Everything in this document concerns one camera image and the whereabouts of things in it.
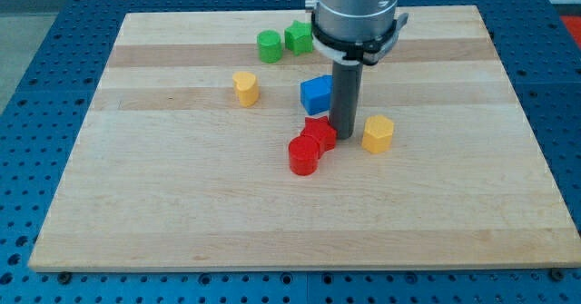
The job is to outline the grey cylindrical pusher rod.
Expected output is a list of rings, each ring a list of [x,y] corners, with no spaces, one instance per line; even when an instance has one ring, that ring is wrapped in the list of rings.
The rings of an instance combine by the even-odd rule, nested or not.
[[[361,76],[362,64],[333,63],[329,120],[338,140],[349,139],[353,134]]]

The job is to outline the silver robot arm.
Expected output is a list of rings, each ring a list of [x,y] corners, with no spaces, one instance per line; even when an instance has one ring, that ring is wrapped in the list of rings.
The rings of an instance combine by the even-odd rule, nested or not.
[[[362,70],[379,63],[395,46],[407,13],[399,0],[312,0],[313,47],[332,61],[330,125],[340,140],[354,132]]]

